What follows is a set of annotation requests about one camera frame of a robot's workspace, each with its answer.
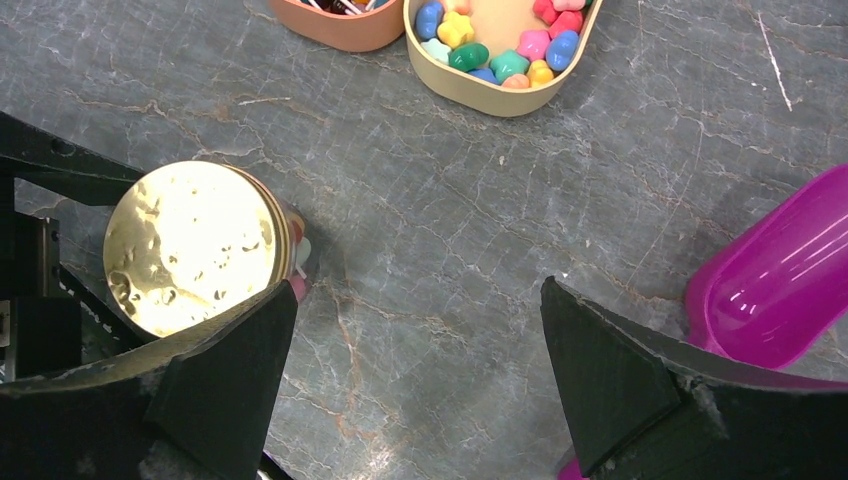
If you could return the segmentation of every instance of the marble countertop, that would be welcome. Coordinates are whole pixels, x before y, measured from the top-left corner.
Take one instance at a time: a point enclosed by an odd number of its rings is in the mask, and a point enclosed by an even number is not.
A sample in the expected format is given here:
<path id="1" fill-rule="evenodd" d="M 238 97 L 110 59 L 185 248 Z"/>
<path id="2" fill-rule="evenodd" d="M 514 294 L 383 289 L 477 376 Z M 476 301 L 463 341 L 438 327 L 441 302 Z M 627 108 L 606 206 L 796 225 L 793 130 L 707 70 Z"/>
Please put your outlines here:
<path id="1" fill-rule="evenodd" d="M 432 94 L 402 40 L 340 53 L 263 0 L 9 0 L 0 108 L 143 169 L 244 167 L 308 217 L 267 444 L 295 478 L 551 479 L 542 280 L 684 337 L 693 272 L 844 160 L 846 25 L 840 0 L 607 0 L 555 100 L 502 120 Z M 109 210 L 18 208 L 102 294 Z M 843 322 L 792 371 L 848 379 L 846 347 Z"/>

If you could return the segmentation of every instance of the colorful candy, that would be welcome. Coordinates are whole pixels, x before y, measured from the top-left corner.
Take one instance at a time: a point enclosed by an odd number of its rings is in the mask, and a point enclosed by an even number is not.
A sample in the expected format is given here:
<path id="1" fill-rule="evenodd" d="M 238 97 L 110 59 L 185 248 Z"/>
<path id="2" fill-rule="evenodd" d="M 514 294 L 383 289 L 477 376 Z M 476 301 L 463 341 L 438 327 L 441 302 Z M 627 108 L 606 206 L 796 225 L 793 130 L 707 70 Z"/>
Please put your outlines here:
<path id="1" fill-rule="evenodd" d="M 421 48 L 424 49 L 437 62 L 448 64 L 450 58 L 450 47 L 440 42 L 438 38 L 431 38 L 426 42 L 421 43 Z"/>
<path id="2" fill-rule="evenodd" d="M 554 10 L 558 12 L 576 12 L 586 6 L 586 0 L 553 0 Z"/>
<path id="3" fill-rule="evenodd" d="M 301 0 L 372 6 L 390 0 Z M 533 13 L 547 30 L 525 30 L 515 50 L 489 61 L 489 49 L 475 42 L 468 14 L 471 0 L 426 0 L 416 12 L 414 30 L 422 49 L 436 62 L 494 85 L 510 89 L 541 87 L 568 69 L 577 54 L 583 28 L 582 9 L 592 0 L 533 0 Z"/>
<path id="4" fill-rule="evenodd" d="M 294 212 L 289 213 L 289 219 L 291 220 L 290 224 L 292 233 L 294 234 L 294 244 L 299 245 L 301 239 L 303 239 L 303 231 L 306 230 L 306 223 L 304 223 L 300 215 Z"/>
<path id="5" fill-rule="evenodd" d="M 554 4 L 551 0 L 534 0 L 533 13 L 548 25 L 554 23 L 557 15 L 559 15 L 559 12 L 554 9 Z"/>
<path id="6" fill-rule="evenodd" d="M 531 87 L 538 87 L 553 80 L 554 72 L 544 60 L 534 60 L 527 69 L 527 79 Z"/>
<path id="7" fill-rule="evenodd" d="M 518 48 L 515 49 L 519 55 L 531 62 L 545 58 L 545 50 L 551 43 L 551 37 L 545 30 L 525 30 L 521 32 Z"/>
<path id="8" fill-rule="evenodd" d="M 562 12 L 559 18 L 548 29 L 551 38 L 556 38 L 560 33 L 571 30 L 580 33 L 583 28 L 583 14 L 580 12 Z"/>
<path id="9" fill-rule="evenodd" d="M 359 15 L 365 11 L 365 7 L 359 7 L 350 0 L 333 0 L 330 4 L 330 12 L 336 15 Z"/>
<path id="10" fill-rule="evenodd" d="M 561 72 L 568 68 L 577 52 L 579 40 L 580 37 L 573 30 L 563 32 L 551 40 L 548 51 L 545 53 L 545 61 L 551 70 Z"/>
<path id="11" fill-rule="evenodd" d="M 503 83 L 507 78 L 516 73 L 523 74 L 527 72 L 527 68 L 530 66 L 530 60 L 522 57 L 515 50 L 507 50 L 493 58 L 489 66 L 495 72 L 498 83 Z"/>
<path id="12" fill-rule="evenodd" d="M 419 8 L 418 13 L 415 14 L 415 34 L 418 38 L 421 40 L 436 38 L 436 30 L 444 14 L 445 9 L 438 0 L 427 2 Z"/>
<path id="13" fill-rule="evenodd" d="M 460 15 L 471 13 L 471 0 L 441 0 L 446 12 L 456 12 Z"/>
<path id="14" fill-rule="evenodd" d="M 300 0 L 300 3 L 312 5 L 313 7 L 320 8 L 321 10 L 326 10 L 330 8 L 330 4 L 333 3 L 333 0 Z"/>
<path id="15" fill-rule="evenodd" d="M 486 63 L 489 59 L 489 49 L 481 43 L 467 43 L 450 54 L 448 65 L 469 72 Z"/>
<path id="16" fill-rule="evenodd" d="M 530 87 L 530 79 L 523 73 L 516 73 L 504 80 L 503 86 L 506 88 L 528 88 Z"/>
<path id="17" fill-rule="evenodd" d="M 457 12 L 448 12 L 436 30 L 439 40 L 456 50 L 460 45 L 474 41 L 474 28 L 471 19 Z"/>
<path id="18" fill-rule="evenodd" d="M 480 80 L 498 85 L 498 79 L 495 78 L 495 72 L 493 72 L 491 68 L 475 68 L 468 72 L 468 74 L 473 77 L 477 77 Z"/>

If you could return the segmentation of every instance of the scratch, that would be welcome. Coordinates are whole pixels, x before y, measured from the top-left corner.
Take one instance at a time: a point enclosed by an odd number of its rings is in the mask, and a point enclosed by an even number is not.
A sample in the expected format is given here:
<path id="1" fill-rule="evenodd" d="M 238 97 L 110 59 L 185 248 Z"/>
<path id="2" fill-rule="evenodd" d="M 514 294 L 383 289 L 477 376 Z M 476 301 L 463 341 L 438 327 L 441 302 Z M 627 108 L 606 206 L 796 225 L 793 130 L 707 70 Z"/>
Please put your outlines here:
<path id="1" fill-rule="evenodd" d="M 703 143 L 704 143 L 704 126 L 701 125 L 701 134 L 700 134 L 700 137 L 698 138 L 698 151 L 695 153 L 695 165 L 692 167 L 692 174 L 689 175 L 689 178 L 686 180 L 686 184 L 683 185 L 683 190 L 680 192 L 680 195 L 677 197 L 677 203 L 675 203 L 674 208 L 671 209 L 671 213 L 668 215 L 668 220 L 665 222 L 665 225 L 663 225 L 662 230 L 660 230 L 660 234 L 657 235 L 656 238 L 654 238 L 654 241 L 653 241 L 653 243 L 651 243 L 651 246 L 648 247 L 648 250 L 646 250 L 645 254 L 642 255 L 642 259 L 639 260 L 639 263 L 636 264 L 636 268 L 633 269 L 633 273 L 630 274 L 630 278 L 628 278 L 627 282 L 625 282 L 625 284 L 624 284 L 625 287 L 630 286 L 630 282 L 633 280 L 633 277 L 636 276 L 636 272 L 639 271 L 639 268 L 642 266 L 643 263 L 645 263 L 645 259 L 648 258 L 648 255 L 654 250 L 654 247 L 657 245 L 657 242 L 665 234 L 665 231 L 668 230 L 668 226 L 671 225 L 671 221 L 674 219 L 674 214 L 677 213 L 677 209 L 680 207 L 680 204 L 683 203 L 683 197 L 686 196 L 686 191 L 689 189 L 689 183 L 692 182 L 692 177 L 694 177 L 695 174 L 698 173 L 698 163 L 701 160 L 701 145 Z"/>
<path id="2" fill-rule="evenodd" d="M 766 26 L 763 23 L 763 15 L 760 12 L 757 12 L 757 21 L 759 21 L 760 30 L 763 32 L 763 40 L 766 41 L 766 49 L 769 52 L 771 66 L 774 67 L 774 75 L 777 77 L 777 85 L 780 87 L 781 95 L 783 95 L 783 101 L 786 102 L 786 108 L 788 108 L 791 112 L 792 102 L 789 101 L 789 97 L 786 95 L 786 88 L 784 88 L 783 80 L 780 78 L 780 67 L 777 66 L 777 59 L 774 58 L 774 52 L 771 50 L 771 43 L 768 41 L 768 35 L 766 35 Z"/>
<path id="3" fill-rule="evenodd" d="M 274 98 L 257 98 L 256 100 L 245 100 L 239 102 L 239 105 L 253 105 L 254 103 L 277 102 L 291 100 L 291 97 L 274 97 Z"/>
<path id="4" fill-rule="evenodd" d="M 645 27 L 642 26 L 642 0 L 636 2 L 636 6 L 639 7 L 639 48 L 642 50 L 642 53 L 645 53 Z"/>

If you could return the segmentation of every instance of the round gold lid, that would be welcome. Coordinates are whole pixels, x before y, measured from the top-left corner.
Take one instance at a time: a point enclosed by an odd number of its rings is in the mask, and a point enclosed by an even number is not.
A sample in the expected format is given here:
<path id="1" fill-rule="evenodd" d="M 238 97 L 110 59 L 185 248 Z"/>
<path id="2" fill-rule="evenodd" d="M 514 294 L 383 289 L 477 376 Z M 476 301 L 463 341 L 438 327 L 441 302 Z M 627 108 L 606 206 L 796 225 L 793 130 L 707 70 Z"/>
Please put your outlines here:
<path id="1" fill-rule="evenodd" d="M 256 177 L 244 170 L 230 165 L 227 165 L 227 168 L 238 172 L 241 176 L 246 178 L 247 181 L 256 188 L 259 195 L 265 200 L 265 204 L 268 205 L 271 217 L 274 220 L 274 227 L 279 234 L 279 241 L 281 243 L 280 256 L 277 258 L 277 278 L 280 280 L 288 278 L 294 270 L 294 255 L 296 254 L 297 249 L 295 248 L 294 243 L 292 243 L 293 239 L 291 229 L 289 228 L 289 220 L 283 212 L 283 208 L 274 197 L 274 194 L 268 190 L 268 187 L 257 180 Z"/>
<path id="2" fill-rule="evenodd" d="M 187 161 L 139 180 L 103 243 L 112 295 L 157 337 L 214 317 L 280 280 L 286 242 L 275 212 L 244 176 Z"/>

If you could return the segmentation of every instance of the green candy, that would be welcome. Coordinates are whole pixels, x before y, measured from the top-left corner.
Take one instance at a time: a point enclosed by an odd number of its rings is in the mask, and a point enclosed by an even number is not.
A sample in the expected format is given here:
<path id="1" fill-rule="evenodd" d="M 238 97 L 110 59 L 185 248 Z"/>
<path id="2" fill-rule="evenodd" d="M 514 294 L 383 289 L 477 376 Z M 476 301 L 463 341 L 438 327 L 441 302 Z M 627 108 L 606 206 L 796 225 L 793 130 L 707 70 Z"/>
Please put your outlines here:
<path id="1" fill-rule="evenodd" d="M 481 43 L 466 43 L 450 54 L 448 65 L 462 71 L 468 72 L 483 65 L 489 60 L 489 49 Z"/>
<path id="2" fill-rule="evenodd" d="M 498 82 L 503 83 L 504 80 L 516 73 L 527 73 L 527 69 L 530 68 L 530 60 L 522 57 L 515 50 L 507 50 L 493 58 L 489 66 L 495 72 L 495 78 L 498 79 Z"/>

